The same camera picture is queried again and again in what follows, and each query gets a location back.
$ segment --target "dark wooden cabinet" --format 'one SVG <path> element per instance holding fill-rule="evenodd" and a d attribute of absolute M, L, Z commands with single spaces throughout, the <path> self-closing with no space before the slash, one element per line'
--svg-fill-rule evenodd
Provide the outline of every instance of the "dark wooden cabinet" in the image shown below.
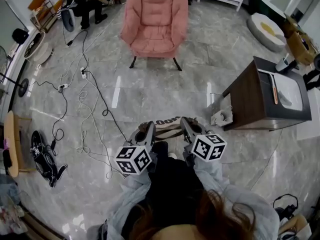
<path fill-rule="evenodd" d="M 273 62 L 253 57 L 253 61 L 238 78 L 223 92 L 230 94 L 233 122 L 224 127 L 234 130 L 276 130 L 311 120 L 308 94 L 302 76 L 289 72 L 286 76 L 294 79 L 300 88 L 303 108 L 301 111 L 287 109 L 280 102 L 275 104 L 271 78 L 258 69 L 276 73 Z"/>

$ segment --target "white cable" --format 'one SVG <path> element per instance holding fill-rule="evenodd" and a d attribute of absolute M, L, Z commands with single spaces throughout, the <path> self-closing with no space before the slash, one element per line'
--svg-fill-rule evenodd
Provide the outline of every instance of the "white cable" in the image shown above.
<path fill-rule="evenodd" d="M 73 62 L 76 60 L 76 58 L 77 58 L 79 55 L 81 55 L 81 57 L 80 57 L 80 59 L 79 59 L 79 61 L 78 61 L 78 63 L 77 63 L 77 66 L 76 66 L 75 71 L 74 71 L 73 74 L 72 74 L 72 78 L 71 78 L 71 81 L 70 81 L 70 83 L 68 84 L 68 86 L 71 85 L 71 83 L 72 83 L 72 81 L 73 81 L 73 79 L 74 79 L 74 76 L 75 76 L 76 72 L 78 71 L 79 64 L 80 64 L 80 61 L 81 61 L 82 57 L 85 57 L 85 58 L 86 58 L 86 60 L 87 60 L 87 68 L 89 68 L 89 57 L 85 54 L 85 52 L 86 52 L 86 51 L 89 49 L 89 47 L 97 40 L 97 38 L 109 27 L 109 25 L 114 21 L 114 19 L 115 19 L 115 18 L 113 18 L 113 19 L 110 21 L 110 23 L 95 37 L 95 39 L 88 45 L 88 47 L 87 47 L 82 53 L 79 53 L 79 54 L 73 59 L 73 61 L 72 61 L 72 62 L 70 63 L 70 65 L 69 65 L 69 68 L 68 68 L 68 70 L 66 71 L 65 75 L 63 75 L 63 74 L 60 74 L 60 75 L 59 75 L 59 77 L 60 77 L 60 85 L 62 84 L 62 79 L 65 78 L 65 77 L 68 75 L 68 73 L 69 73 L 69 71 L 70 71 L 70 68 L 71 68 Z M 113 176 L 113 173 L 119 173 L 119 174 L 125 179 L 126 177 L 124 176 L 124 174 L 123 174 L 120 170 L 118 170 L 118 169 L 116 169 L 116 168 L 113 168 L 113 166 L 111 165 L 111 161 L 110 161 L 110 156 L 109 156 L 109 153 L 108 153 L 108 149 L 107 149 L 106 145 L 103 143 L 103 141 L 101 140 L 100 133 L 99 133 L 98 127 L 97 127 L 97 125 L 96 125 L 95 118 L 94 118 L 94 116 L 93 116 L 93 112 L 94 112 L 95 109 L 96 109 L 96 105 L 97 105 L 97 103 L 98 103 L 100 93 L 99 93 L 98 88 L 97 88 L 92 82 L 90 82 L 89 78 L 90 78 L 90 76 L 88 75 L 88 77 L 86 77 L 86 83 L 85 83 L 85 85 L 80 89 L 80 91 L 79 91 L 79 93 L 78 93 L 78 101 L 79 101 L 82 105 L 84 105 L 86 108 L 88 108 L 88 109 L 90 110 L 90 114 L 89 114 L 89 115 L 82 121 L 82 123 L 81 123 L 81 127 L 80 127 L 81 146 L 77 147 L 77 148 L 76 148 L 76 151 L 77 151 L 78 154 L 80 154 L 80 153 L 83 152 L 83 153 L 85 153 L 87 156 L 89 156 L 91 159 L 94 159 L 94 160 L 96 160 L 96 161 L 102 162 L 102 163 L 106 164 L 107 166 L 109 166 L 109 167 L 110 167 L 110 171 L 107 172 L 106 175 L 105 175 L 105 177 L 106 177 L 107 179 L 111 179 L 112 176 Z M 83 90 L 83 89 L 87 86 L 88 83 L 90 83 L 90 84 L 97 90 L 97 92 L 98 92 L 97 97 L 96 97 L 96 100 L 95 100 L 95 103 L 94 103 L 92 109 L 81 101 L 81 99 L 83 100 L 83 99 L 86 98 L 87 95 L 88 95 L 88 91 Z M 87 136 L 87 131 L 86 131 L 86 130 L 83 130 L 83 124 L 84 124 L 84 122 L 85 122 L 89 117 L 92 118 L 93 124 L 94 124 L 94 127 L 95 127 L 95 130 L 96 130 L 96 132 L 97 132 L 97 134 L 98 134 L 98 136 L 99 136 L 100 143 L 103 145 L 103 147 L 104 147 L 104 149 L 105 149 L 105 151 L 106 151 L 106 155 L 101 154 L 101 156 L 107 157 L 108 162 L 102 161 L 102 160 L 99 160 L 99 159 L 96 159 L 96 158 L 92 157 L 92 156 L 90 155 L 90 148 L 84 145 L 84 141 L 85 141 L 85 138 L 86 138 L 86 136 Z"/>
<path fill-rule="evenodd" d="M 80 132 L 81 132 L 81 146 L 77 147 L 76 150 L 77 150 L 78 154 L 84 152 L 84 153 L 85 153 L 86 155 L 88 155 L 90 158 L 92 158 L 92 159 L 94 159 L 94 160 L 96 160 L 96 161 L 103 162 L 103 163 L 105 163 L 107 166 L 109 166 L 109 167 L 110 167 L 110 171 L 107 172 L 107 174 L 105 175 L 105 177 L 106 177 L 107 179 L 111 179 L 113 173 L 119 173 L 119 174 L 125 179 L 126 177 L 123 175 L 123 173 L 122 173 L 121 171 L 119 171 L 118 169 L 115 169 L 115 168 L 112 167 L 108 149 L 107 149 L 106 145 L 103 143 L 103 141 L 101 140 L 100 133 L 99 133 L 98 127 L 97 127 L 97 125 L 96 125 L 95 118 L 94 118 L 94 116 L 93 116 L 93 112 L 94 112 L 94 110 L 95 110 L 95 108 L 96 108 L 96 105 L 97 105 L 97 102 L 98 102 L 98 99 L 99 99 L 100 94 L 99 94 L 98 88 L 89 80 L 89 77 L 90 77 L 90 75 L 88 76 L 88 78 L 86 78 L 86 83 L 85 83 L 85 85 L 80 89 L 80 91 L 79 91 L 79 93 L 78 93 L 78 101 L 79 101 L 82 105 L 84 105 L 86 108 L 88 108 L 88 109 L 90 110 L 90 114 L 89 114 L 89 115 L 82 121 L 82 123 L 81 123 L 81 128 L 80 128 Z M 88 92 L 87 92 L 86 90 L 83 90 L 83 89 L 87 86 L 88 83 L 90 83 L 90 84 L 97 90 L 97 97 L 96 97 L 96 100 L 95 100 L 95 103 L 94 103 L 92 109 L 91 109 L 89 106 L 87 106 L 86 104 L 84 104 L 83 102 L 81 102 L 81 100 L 80 100 L 80 99 L 84 99 L 84 98 L 87 97 L 87 95 L 88 95 Z M 94 124 L 95 130 L 96 130 L 96 132 L 97 132 L 97 134 L 98 134 L 100 143 L 103 145 L 103 147 L 104 147 L 104 149 L 105 149 L 105 151 L 106 151 L 106 155 L 103 155 L 103 154 L 102 154 L 102 156 L 107 157 L 108 163 L 107 163 L 106 161 L 101 161 L 101 160 L 98 160 L 98 159 L 92 157 L 92 156 L 90 155 L 90 148 L 84 145 L 84 140 L 85 140 L 85 137 L 86 137 L 86 135 L 87 135 L 87 131 L 86 131 L 86 130 L 83 130 L 83 124 L 84 124 L 84 122 L 85 122 L 90 116 L 91 116 L 91 118 L 92 118 L 92 120 L 93 120 L 93 124 Z"/>

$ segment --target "orange handle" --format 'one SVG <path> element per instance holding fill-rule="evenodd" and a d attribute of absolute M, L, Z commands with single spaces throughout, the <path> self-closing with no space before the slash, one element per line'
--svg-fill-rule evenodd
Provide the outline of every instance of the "orange handle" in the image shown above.
<path fill-rule="evenodd" d="M 273 97 L 274 97 L 274 103 L 278 104 L 278 96 L 277 96 L 277 89 L 276 87 L 273 87 Z"/>

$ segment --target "brown hair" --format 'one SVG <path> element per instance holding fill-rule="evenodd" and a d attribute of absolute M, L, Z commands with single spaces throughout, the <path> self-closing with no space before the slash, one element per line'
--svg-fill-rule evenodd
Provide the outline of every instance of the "brown hair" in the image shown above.
<path fill-rule="evenodd" d="M 162 228 L 154 227 L 153 213 L 150 206 L 142 210 L 142 216 L 138 219 L 130 233 L 130 240 L 150 240 L 154 234 Z M 252 220 L 241 212 L 241 208 L 249 209 Z M 234 203 L 232 214 L 225 211 L 225 202 L 215 191 L 204 191 L 198 204 L 195 216 L 197 230 L 207 240 L 252 240 L 256 224 L 256 216 L 253 209 L 242 203 Z"/>

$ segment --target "armchair leg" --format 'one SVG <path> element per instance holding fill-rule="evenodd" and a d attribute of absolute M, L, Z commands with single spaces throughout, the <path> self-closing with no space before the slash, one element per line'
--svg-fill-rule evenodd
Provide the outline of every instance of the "armchair leg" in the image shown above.
<path fill-rule="evenodd" d="M 135 62 L 136 62 L 137 56 L 134 56 L 133 61 L 129 67 L 129 69 L 132 69 L 135 66 Z"/>
<path fill-rule="evenodd" d="M 176 65 L 176 67 L 178 68 L 179 71 L 182 71 L 181 67 L 179 66 L 176 58 L 173 58 L 174 64 Z"/>

